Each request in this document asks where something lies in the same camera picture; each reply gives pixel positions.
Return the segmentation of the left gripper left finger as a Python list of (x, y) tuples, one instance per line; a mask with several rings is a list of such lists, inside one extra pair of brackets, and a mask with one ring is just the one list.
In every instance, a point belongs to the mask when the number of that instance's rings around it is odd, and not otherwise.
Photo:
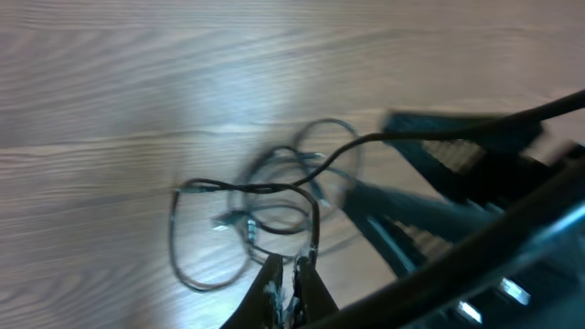
[(282, 328), (282, 273), (282, 256), (271, 254), (221, 329)]

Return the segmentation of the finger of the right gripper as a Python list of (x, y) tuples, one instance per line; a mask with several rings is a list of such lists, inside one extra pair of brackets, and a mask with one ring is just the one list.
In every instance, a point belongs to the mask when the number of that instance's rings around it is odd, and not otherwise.
[(360, 182), (346, 191), (341, 208), (399, 279), (429, 261), (405, 227), (456, 244), (494, 220), (492, 209), (474, 203), (443, 203)]

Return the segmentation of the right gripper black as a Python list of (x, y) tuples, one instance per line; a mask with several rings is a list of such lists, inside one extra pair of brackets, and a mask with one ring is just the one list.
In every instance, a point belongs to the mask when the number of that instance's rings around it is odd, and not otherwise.
[(455, 133), (453, 140), (389, 141), (443, 196), (519, 196), (464, 216), (462, 263), (479, 277), (461, 302), (463, 328), (584, 325), (584, 148), (548, 166), (523, 152), (539, 122), (494, 115), (397, 111), (383, 133)]

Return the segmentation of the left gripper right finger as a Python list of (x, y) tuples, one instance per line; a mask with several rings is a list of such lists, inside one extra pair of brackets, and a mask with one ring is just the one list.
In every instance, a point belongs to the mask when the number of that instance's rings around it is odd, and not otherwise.
[(308, 257), (295, 263), (292, 296), (292, 328), (317, 322), (339, 311), (332, 295)]

